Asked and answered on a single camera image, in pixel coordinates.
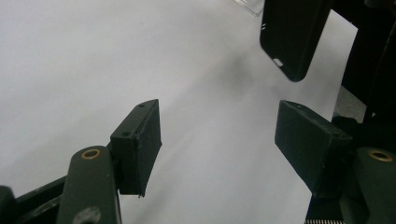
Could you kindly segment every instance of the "textured black surface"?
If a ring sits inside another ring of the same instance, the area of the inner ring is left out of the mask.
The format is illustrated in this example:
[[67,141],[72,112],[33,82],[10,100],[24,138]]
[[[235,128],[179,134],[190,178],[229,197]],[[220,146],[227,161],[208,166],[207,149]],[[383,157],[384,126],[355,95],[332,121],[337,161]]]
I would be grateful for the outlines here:
[[309,108],[281,101],[276,145],[316,197],[339,193],[341,159],[352,137]]
[[161,145],[158,100],[136,106],[111,134],[113,156],[121,163],[120,194],[145,195]]
[[333,0],[266,0],[262,48],[291,81],[302,80],[314,56]]

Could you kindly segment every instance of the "screw hole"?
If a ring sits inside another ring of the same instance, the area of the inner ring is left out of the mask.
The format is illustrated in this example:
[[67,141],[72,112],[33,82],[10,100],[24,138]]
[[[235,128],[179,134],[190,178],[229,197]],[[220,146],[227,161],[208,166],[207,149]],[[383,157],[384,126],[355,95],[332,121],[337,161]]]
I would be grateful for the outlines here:
[[372,149],[369,151],[369,155],[371,158],[378,160],[378,161],[385,161],[385,162],[393,161],[393,157],[385,151]]
[[100,155],[99,149],[89,149],[82,153],[81,157],[84,160],[93,160]]

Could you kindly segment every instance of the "black machine part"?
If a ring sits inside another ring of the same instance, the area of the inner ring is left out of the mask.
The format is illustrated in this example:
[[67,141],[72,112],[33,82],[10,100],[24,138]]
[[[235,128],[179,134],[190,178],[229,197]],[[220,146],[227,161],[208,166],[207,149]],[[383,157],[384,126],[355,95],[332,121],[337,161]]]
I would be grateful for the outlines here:
[[145,195],[161,145],[159,102],[147,101],[133,109],[106,147],[77,152],[67,176],[17,199],[0,186],[0,224],[119,224],[117,191]]
[[306,223],[396,223],[395,137],[393,126],[330,123],[281,101],[276,144],[312,192]]
[[311,64],[333,0],[265,0],[260,42],[291,81]]

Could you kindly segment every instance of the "white surface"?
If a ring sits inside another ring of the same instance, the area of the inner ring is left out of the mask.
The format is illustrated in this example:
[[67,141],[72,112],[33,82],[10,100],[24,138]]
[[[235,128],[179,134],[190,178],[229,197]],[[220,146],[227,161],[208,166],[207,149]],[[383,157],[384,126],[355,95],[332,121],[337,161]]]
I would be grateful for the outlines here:
[[363,123],[365,113],[366,105],[358,97],[341,86],[337,103],[335,104],[334,114],[352,118],[358,123]]
[[144,101],[163,147],[123,223],[303,223],[310,193],[274,144],[278,101],[329,119],[356,29],[335,13],[307,77],[262,51],[231,0],[1,1],[0,183],[17,196],[66,175]]
[[264,9],[264,0],[234,0],[253,16],[260,16]]

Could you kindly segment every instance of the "brass ring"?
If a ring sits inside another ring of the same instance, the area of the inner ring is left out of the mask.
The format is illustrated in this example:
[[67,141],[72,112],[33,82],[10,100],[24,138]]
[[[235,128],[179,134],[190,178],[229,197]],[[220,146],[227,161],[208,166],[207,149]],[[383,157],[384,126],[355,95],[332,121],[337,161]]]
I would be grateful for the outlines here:
[[388,152],[378,150],[378,149],[370,149],[369,156],[375,160],[378,160],[378,161],[384,161],[384,162],[392,162],[393,161],[393,157],[390,154],[388,154]]
[[95,158],[98,158],[100,156],[100,150],[99,149],[88,149],[85,152],[82,153],[81,157],[84,160],[93,160]]

